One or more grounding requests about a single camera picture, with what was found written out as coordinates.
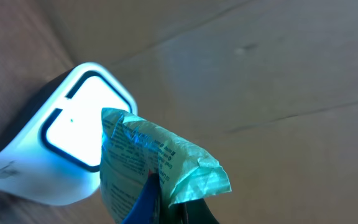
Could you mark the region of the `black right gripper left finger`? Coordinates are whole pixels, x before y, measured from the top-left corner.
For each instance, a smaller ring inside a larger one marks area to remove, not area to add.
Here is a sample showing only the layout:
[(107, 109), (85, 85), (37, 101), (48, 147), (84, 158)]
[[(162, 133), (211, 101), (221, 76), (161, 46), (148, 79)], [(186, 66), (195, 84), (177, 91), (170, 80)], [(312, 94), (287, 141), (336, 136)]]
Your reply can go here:
[(151, 174), (133, 208), (122, 221), (122, 224), (149, 224), (153, 222), (154, 211), (160, 195), (158, 174)]

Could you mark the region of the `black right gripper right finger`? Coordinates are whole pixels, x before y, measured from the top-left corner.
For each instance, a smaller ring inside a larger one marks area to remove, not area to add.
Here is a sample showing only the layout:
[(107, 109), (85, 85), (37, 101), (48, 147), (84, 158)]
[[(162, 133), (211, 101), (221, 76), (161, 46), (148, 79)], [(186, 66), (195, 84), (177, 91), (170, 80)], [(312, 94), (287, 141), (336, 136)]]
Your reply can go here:
[(179, 204), (183, 224), (219, 224), (203, 198)]

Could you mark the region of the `teal white snack packet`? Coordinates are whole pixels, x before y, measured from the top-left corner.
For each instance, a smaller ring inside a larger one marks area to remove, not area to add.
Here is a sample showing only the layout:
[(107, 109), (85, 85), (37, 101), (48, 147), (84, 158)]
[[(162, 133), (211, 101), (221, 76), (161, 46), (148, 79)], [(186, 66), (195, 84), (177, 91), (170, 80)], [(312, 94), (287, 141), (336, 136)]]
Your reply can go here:
[(180, 203), (231, 192), (223, 167), (202, 147), (124, 110), (104, 108), (101, 121), (100, 191), (115, 223), (151, 174), (160, 180), (152, 223), (182, 223)]

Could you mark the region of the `white barcode scanner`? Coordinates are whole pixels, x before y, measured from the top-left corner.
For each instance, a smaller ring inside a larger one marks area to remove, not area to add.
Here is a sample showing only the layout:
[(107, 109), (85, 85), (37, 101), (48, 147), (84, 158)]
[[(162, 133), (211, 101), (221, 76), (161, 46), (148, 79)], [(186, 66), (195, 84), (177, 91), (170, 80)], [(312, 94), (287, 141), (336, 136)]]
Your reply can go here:
[(137, 113), (102, 65), (82, 63), (44, 85), (0, 136), (0, 191), (62, 206), (99, 187), (103, 108)]

